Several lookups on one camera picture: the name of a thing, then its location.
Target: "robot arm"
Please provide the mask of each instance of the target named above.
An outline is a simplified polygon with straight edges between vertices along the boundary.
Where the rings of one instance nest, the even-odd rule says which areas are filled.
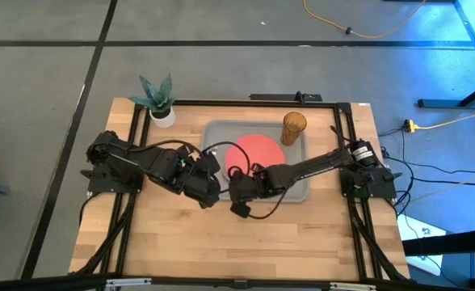
[[[159,147],[166,143],[183,145],[176,150]],[[199,153],[196,159],[191,156],[194,151]],[[157,185],[178,195],[183,192],[198,201],[202,208],[212,207],[219,200],[221,187],[214,174],[220,170],[220,165],[210,151],[201,153],[184,141],[164,141],[138,147],[106,131],[98,135],[86,155],[95,166],[108,166],[110,179],[119,183],[128,181],[130,173],[142,171]],[[336,168],[353,173],[354,183],[363,187],[374,182],[372,173],[376,169],[383,170],[378,166],[370,143],[355,141],[347,148],[294,165],[262,167],[254,164],[253,176],[236,169],[229,181],[230,200],[233,202],[231,211],[248,217],[250,207],[246,206],[246,202],[282,195],[296,181]]]

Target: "gray tray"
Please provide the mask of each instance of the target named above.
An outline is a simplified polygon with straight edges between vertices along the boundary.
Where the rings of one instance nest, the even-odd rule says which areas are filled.
[[[244,121],[244,120],[213,120],[205,126],[202,134],[200,148],[205,149],[219,141],[236,141],[239,137],[247,134],[258,133],[277,141],[286,157],[286,163],[292,165],[308,159],[307,140],[305,133],[302,133],[295,143],[291,146],[283,145],[280,142],[283,125],[280,122],[266,121]],[[226,189],[229,184],[227,182],[225,172],[225,153],[231,145],[219,145],[213,148],[212,152],[216,155],[216,160],[220,163],[222,171],[216,173],[216,177],[220,181],[221,189]],[[285,202],[302,202],[309,195],[309,179],[298,181],[291,187],[286,196]],[[220,199],[228,200],[229,194],[220,195]],[[265,201],[277,202],[279,197],[272,197]]]

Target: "wooden table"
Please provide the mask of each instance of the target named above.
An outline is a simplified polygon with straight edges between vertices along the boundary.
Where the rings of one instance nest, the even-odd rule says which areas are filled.
[[[380,156],[369,104],[353,103],[352,109],[358,138],[369,140]],[[305,131],[311,158],[338,146],[336,135],[329,129],[334,124],[331,110],[200,106],[176,106],[174,110],[177,120],[171,128],[159,129],[151,124],[148,144],[180,139],[199,145],[204,126],[211,120],[281,121],[286,113],[297,110],[308,120]],[[133,103],[114,99],[107,129],[126,138],[132,112]],[[228,201],[200,209],[196,201],[169,193],[145,179],[137,197],[124,275],[358,280],[350,219],[338,171],[310,179],[310,195],[304,202],[284,203],[263,221],[237,217],[229,211]],[[105,239],[113,201],[113,194],[102,194],[87,205],[70,271],[82,267]],[[377,242],[399,272],[408,276],[392,208],[379,199],[369,203]],[[253,214],[263,215],[274,204],[255,201],[249,205]],[[115,268],[117,245],[109,270]],[[372,277],[366,243],[363,250],[368,275]]]

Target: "gray floor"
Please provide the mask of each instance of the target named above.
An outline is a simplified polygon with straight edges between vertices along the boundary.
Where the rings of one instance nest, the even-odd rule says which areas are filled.
[[[109,1],[0,1],[0,39],[95,40]],[[312,9],[358,31],[376,33],[415,3],[309,0]],[[471,2],[464,5],[475,14]],[[356,40],[310,18],[301,1],[120,1],[109,40]],[[469,40],[451,4],[426,4],[388,40]],[[92,48],[0,48],[0,280],[12,279],[27,249],[48,181],[82,89]],[[111,99],[142,95],[138,75],[154,82],[168,72],[179,98],[246,99],[252,93],[318,93],[328,101],[369,102],[379,132],[406,118],[420,125],[463,110],[423,110],[417,99],[461,99],[475,90],[475,51],[423,48],[106,48],[95,75],[37,276],[67,272],[85,199],[85,150],[104,129]],[[401,157],[401,136],[381,140]],[[406,159],[475,170],[475,119],[406,136]],[[404,167],[390,163],[405,175]],[[425,179],[456,179],[416,167]],[[417,183],[413,197],[444,187]],[[475,187],[462,187],[409,206],[408,215],[452,232],[475,230]],[[465,259],[444,271],[465,280]],[[438,278],[412,276],[447,284]]]

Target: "succulent plant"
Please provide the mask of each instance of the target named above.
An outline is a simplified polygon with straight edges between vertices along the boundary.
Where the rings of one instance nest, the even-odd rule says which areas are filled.
[[[146,98],[132,96],[129,97],[134,103],[146,106],[152,113],[164,112],[173,105],[174,97],[171,95],[173,89],[173,82],[171,81],[171,73],[160,84],[160,89],[157,88],[144,77],[141,79],[142,88],[146,93]]]

